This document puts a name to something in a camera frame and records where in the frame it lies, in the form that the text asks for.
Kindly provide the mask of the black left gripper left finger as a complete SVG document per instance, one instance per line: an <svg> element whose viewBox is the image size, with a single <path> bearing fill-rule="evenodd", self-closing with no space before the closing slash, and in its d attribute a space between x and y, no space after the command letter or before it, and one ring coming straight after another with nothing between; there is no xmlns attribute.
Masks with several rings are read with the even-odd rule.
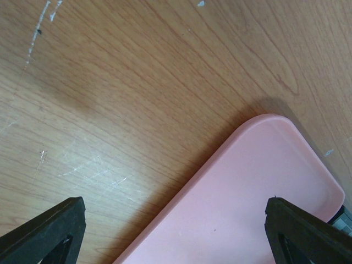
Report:
<svg viewBox="0 0 352 264"><path fill-rule="evenodd" d="M70 197L1 237L1 263L77 263L85 204Z"/></svg>

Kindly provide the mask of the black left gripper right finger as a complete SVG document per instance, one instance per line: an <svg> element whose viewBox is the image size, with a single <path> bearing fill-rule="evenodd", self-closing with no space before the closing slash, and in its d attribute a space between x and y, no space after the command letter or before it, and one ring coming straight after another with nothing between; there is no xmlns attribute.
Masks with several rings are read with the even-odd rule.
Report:
<svg viewBox="0 0 352 264"><path fill-rule="evenodd" d="M275 263L351 263L351 237L328 223L280 197L265 214Z"/></svg>

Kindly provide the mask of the black white chessboard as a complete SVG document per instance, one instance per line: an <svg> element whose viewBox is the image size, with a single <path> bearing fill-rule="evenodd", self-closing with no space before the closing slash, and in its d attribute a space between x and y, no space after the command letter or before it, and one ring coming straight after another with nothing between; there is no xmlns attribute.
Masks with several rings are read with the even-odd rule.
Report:
<svg viewBox="0 0 352 264"><path fill-rule="evenodd" d="M336 215L328 222L331 226L342 231L348 236L352 236L352 218L351 213L345 206L342 206Z"/></svg>

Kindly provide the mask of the pink plastic tray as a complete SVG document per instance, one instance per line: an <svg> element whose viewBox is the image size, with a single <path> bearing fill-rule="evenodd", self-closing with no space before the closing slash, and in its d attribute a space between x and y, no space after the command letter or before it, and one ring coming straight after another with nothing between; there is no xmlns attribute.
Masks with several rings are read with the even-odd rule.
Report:
<svg viewBox="0 0 352 264"><path fill-rule="evenodd" d="M232 133L116 263L273 263L272 197L328 222L345 193L291 120L263 114Z"/></svg>

